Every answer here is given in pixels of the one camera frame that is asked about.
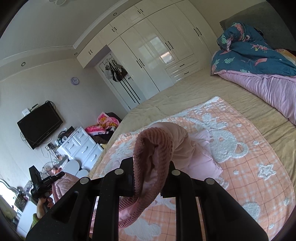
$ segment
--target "pink duvet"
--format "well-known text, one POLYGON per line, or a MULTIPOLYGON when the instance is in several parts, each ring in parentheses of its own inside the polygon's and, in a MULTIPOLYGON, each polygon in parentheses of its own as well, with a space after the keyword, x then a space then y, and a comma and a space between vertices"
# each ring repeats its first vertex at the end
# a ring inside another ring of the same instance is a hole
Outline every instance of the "pink duvet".
POLYGON ((222 70, 215 74, 257 95, 296 125, 296 77, 242 73, 232 70, 222 70))

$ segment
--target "wardrobe drawer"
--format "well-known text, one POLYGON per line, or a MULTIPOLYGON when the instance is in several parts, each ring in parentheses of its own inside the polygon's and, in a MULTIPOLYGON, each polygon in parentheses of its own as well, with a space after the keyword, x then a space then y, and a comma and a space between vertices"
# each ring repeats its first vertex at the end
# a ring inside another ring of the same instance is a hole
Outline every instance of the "wardrobe drawer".
POLYGON ((80 145, 82 145, 88 136, 89 135, 83 128, 79 128, 73 137, 80 145))
POLYGON ((169 76, 172 76, 173 74, 176 74, 177 72, 187 68, 188 66, 193 65, 197 61, 198 61, 197 58, 193 54, 193 55, 177 62, 175 65, 170 66, 169 68, 166 69, 166 72, 168 73, 169 76))
POLYGON ((175 83, 175 82, 178 82, 178 81, 196 73, 199 70, 201 70, 199 63, 195 63, 195 64, 187 67, 186 69, 172 75, 171 79, 175 83))
POLYGON ((88 155, 84 163, 82 164, 82 168, 90 171, 98 158, 100 157, 101 153, 103 152, 103 148, 99 145, 96 144, 94 149, 91 151, 91 153, 88 155))
POLYGON ((74 159, 82 164, 86 157, 91 153, 92 149, 95 147, 96 143, 91 137, 88 137, 86 142, 81 146, 79 151, 75 154, 74 159))

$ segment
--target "wall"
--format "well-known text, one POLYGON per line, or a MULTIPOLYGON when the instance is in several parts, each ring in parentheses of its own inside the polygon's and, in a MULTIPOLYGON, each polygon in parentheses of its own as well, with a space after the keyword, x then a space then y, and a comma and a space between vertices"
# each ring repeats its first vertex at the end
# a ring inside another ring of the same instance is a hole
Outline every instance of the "wall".
POLYGON ((30 179, 29 167, 41 170, 50 161, 45 145, 31 150, 21 140, 17 122, 22 110, 46 100, 55 103, 65 127, 87 127, 98 115, 114 112, 124 118, 127 111, 94 68, 82 69, 77 59, 61 60, 22 71, 0 82, 0 176, 11 186, 24 186, 30 179), (77 77, 79 85, 71 84, 77 77))
POLYGON ((189 0, 206 19, 217 37, 223 33, 220 21, 265 0, 189 0))

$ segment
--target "black metal frame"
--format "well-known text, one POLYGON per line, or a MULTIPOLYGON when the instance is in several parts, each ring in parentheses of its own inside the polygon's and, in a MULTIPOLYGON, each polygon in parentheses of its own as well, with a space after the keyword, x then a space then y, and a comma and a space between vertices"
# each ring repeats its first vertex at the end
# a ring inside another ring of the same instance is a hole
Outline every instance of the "black metal frame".
MULTIPOLYGON (((99 196, 92 240, 118 240, 119 197, 134 193, 133 159, 121 162, 120 168, 105 177, 81 178, 31 229, 27 241, 88 241, 92 213, 99 196)), ((176 197, 176 240, 202 241, 196 203, 199 197, 210 241, 268 241, 267 234, 255 220, 213 179, 199 181, 175 170, 161 191, 164 198, 176 197)))

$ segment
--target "television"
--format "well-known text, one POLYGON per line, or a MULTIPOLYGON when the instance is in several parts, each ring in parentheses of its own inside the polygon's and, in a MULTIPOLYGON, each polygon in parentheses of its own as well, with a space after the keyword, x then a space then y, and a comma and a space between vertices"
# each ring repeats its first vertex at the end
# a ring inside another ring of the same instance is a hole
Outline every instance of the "television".
POLYGON ((28 144, 35 149, 40 146, 63 123, 51 101, 33 110, 21 119, 19 126, 28 144))

